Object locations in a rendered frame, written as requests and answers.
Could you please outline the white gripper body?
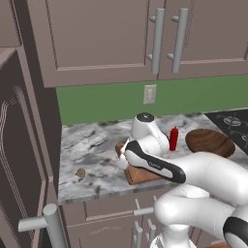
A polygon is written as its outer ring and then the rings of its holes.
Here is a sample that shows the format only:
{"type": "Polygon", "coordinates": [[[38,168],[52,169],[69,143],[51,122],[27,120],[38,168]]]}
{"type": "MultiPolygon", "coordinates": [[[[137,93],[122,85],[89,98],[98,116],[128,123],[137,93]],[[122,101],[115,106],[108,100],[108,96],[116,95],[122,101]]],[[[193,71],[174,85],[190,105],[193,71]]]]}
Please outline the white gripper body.
{"type": "Polygon", "coordinates": [[[127,146],[128,141],[127,140],[122,140],[117,144],[117,155],[119,158],[119,161],[117,163],[117,166],[123,170],[127,169],[129,166],[129,163],[126,160],[126,157],[124,155],[125,148],[127,146]]]}

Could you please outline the brown wooden cutting board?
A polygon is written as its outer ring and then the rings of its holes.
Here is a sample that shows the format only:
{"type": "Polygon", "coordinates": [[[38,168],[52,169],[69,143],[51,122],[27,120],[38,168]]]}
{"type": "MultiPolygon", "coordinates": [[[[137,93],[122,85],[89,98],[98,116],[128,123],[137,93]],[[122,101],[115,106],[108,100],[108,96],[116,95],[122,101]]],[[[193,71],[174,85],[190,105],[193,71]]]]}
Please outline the brown wooden cutting board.
{"type": "Polygon", "coordinates": [[[129,164],[128,168],[124,170],[127,181],[130,185],[141,184],[149,181],[163,179],[163,176],[158,175],[152,171],[136,168],[129,164]]]}

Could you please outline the red condiment bottle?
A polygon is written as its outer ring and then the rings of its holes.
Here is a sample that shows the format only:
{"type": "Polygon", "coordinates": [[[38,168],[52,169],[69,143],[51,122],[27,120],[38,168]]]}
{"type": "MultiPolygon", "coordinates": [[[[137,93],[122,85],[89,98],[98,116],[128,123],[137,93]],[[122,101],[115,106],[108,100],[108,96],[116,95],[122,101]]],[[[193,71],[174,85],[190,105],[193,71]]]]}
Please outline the red condiment bottle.
{"type": "Polygon", "coordinates": [[[178,129],[173,127],[170,130],[170,151],[174,151],[177,145],[178,129]]]}

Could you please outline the brown base cabinet door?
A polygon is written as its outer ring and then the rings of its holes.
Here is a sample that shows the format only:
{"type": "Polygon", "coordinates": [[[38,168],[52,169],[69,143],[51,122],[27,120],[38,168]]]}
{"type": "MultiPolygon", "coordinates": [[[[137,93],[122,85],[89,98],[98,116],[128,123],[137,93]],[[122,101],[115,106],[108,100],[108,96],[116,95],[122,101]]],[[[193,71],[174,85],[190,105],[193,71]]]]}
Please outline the brown base cabinet door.
{"type": "Polygon", "coordinates": [[[134,248],[135,222],[140,218],[97,221],[68,228],[71,248],[134,248]]]}

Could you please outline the brown wooden bowl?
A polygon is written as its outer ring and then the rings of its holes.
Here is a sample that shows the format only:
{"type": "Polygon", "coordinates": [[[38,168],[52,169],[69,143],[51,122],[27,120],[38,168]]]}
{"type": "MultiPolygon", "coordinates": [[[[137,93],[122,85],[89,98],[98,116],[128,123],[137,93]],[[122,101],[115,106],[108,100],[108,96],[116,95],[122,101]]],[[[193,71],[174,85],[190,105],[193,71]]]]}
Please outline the brown wooden bowl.
{"type": "Polygon", "coordinates": [[[235,152],[233,141],[224,134],[210,129],[190,131],[185,141],[192,152],[205,151],[229,158],[235,152]]]}

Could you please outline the brown drawer front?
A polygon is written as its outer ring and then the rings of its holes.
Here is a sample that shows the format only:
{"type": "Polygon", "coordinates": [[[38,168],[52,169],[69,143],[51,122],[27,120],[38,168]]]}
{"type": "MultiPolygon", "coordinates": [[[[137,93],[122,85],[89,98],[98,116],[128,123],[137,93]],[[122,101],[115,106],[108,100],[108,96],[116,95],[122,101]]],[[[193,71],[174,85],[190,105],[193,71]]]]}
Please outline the brown drawer front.
{"type": "Polygon", "coordinates": [[[136,202],[139,202],[140,208],[151,207],[154,203],[153,197],[159,198],[163,192],[163,189],[155,189],[121,197],[85,201],[80,207],[78,217],[81,222],[114,217],[134,217],[134,211],[137,209],[136,202]]]}

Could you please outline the black hob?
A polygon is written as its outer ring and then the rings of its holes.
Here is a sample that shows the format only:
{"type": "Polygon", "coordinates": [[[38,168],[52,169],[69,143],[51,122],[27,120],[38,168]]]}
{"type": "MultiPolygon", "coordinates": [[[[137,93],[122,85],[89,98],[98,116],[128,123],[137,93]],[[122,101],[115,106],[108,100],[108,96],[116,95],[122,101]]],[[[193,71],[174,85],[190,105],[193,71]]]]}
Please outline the black hob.
{"type": "Polygon", "coordinates": [[[248,155],[248,109],[209,112],[206,116],[248,155]]]}

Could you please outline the grey wall outlet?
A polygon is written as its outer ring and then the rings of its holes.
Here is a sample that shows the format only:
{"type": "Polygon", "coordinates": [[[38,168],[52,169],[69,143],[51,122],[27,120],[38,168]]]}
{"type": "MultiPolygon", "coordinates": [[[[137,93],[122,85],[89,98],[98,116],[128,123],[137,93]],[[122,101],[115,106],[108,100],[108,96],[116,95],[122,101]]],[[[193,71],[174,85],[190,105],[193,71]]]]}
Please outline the grey wall outlet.
{"type": "Polygon", "coordinates": [[[145,85],[144,94],[143,94],[143,103],[144,104],[154,104],[156,99],[156,89],[157,85],[145,85]]]}

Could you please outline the wide brown wall cabinet door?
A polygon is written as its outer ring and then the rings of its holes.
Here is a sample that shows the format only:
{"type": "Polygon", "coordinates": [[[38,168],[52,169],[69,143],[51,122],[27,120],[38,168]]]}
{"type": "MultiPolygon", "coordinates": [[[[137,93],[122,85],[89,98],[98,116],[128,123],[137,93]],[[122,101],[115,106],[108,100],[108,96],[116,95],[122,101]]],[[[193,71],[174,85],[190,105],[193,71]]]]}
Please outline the wide brown wall cabinet door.
{"type": "Polygon", "coordinates": [[[155,80],[147,55],[165,0],[27,0],[45,87],[155,80]]]}

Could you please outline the narrow brown wall cabinet door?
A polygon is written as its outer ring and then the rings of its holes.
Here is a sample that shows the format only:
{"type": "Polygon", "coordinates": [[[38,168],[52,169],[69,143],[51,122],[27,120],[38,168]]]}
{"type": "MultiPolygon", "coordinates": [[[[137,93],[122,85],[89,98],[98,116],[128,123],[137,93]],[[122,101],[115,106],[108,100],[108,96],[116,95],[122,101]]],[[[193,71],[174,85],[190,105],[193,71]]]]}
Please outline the narrow brown wall cabinet door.
{"type": "Polygon", "coordinates": [[[160,79],[248,74],[248,0],[166,0],[160,79]],[[180,8],[189,10],[178,73],[174,52],[180,8]]]}

